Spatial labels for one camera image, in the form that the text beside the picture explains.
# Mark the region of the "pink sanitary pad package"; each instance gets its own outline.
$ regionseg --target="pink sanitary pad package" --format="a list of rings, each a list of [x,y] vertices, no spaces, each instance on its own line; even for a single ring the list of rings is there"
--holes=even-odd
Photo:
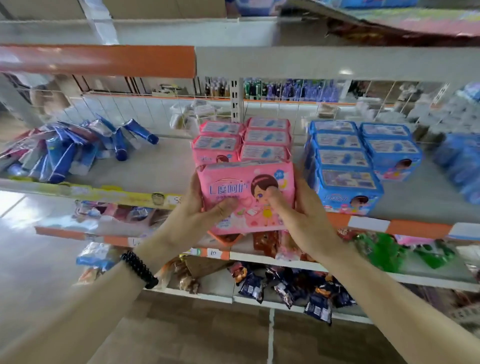
[[[218,163],[197,170],[205,210],[210,210],[226,197],[239,199],[239,206],[210,231],[216,235],[285,229],[283,221],[270,207],[266,189],[277,187],[293,206],[295,183],[291,162],[249,160]]]
[[[245,145],[284,146],[290,150],[291,138],[284,131],[247,129],[243,142]]]
[[[243,133],[245,127],[239,122],[207,121],[200,125],[200,134],[211,136],[236,136]]]
[[[290,131],[290,122],[288,119],[271,119],[253,116],[248,119],[247,127],[249,129],[278,130],[288,133]]]
[[[196,166],[219,162],[238,162],[240,137],[199,135],[192,142]]]
[[[274,160],[290,159],[290,153],[284,146],[253,146],[245,145],[240,152],[240,160]]]

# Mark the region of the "floor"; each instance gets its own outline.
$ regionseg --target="floor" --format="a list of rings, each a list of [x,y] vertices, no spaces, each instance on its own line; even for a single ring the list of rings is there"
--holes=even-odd
[[[35,222],[67,199],[0,192],[0,201],[1,349],[58,308],[81,274],[75,258],[86,242],[35,235]],[[89,364],[404,363],[373,325],[335,320],[328,327],[278,310],[269,350],[270,314],[240,303],[143,292]]]

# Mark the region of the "hand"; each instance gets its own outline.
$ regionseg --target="hand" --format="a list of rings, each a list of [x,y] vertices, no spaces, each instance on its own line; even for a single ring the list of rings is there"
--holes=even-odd
[[[269,204],[280,215],[295,243],[316,260],[342,247],[318,195],[295,168],[295,210],[275,187],[267,188]]]
[[[219,223],[237,208],[236,198],[225,198],[209,211],[201,212],[203,207],[200,180],[195,172],[190,187],[158,232],[169,244],[178,250],[178,254],[189,250],[206,234],[212,226]]]

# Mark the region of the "wooden floor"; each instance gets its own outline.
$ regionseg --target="wooden floor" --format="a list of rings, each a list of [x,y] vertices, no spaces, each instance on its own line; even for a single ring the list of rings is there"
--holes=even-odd
[[[275,310],[273,361],[268,361],[270,310],[143,292],[89,364],[400,364],[373,325]]]

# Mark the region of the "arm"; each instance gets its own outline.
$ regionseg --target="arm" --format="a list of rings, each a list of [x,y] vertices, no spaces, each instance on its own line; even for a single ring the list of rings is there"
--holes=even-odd
[[[296,210],[275,187],[267,196],[297,245],[324,265],[409,364],[478,363],[480,340],[343,244],[322,202],[298,173]]]
[[[237,201],[225,199],[201,213],[200,182],[195,173],[182,204],[134,252],[152,273],[190,249],[215,223],[229,216]],[[1,364],[83,364],[127,313],[145,286],[120,262],[80,290],[54,315],[0,352]]]

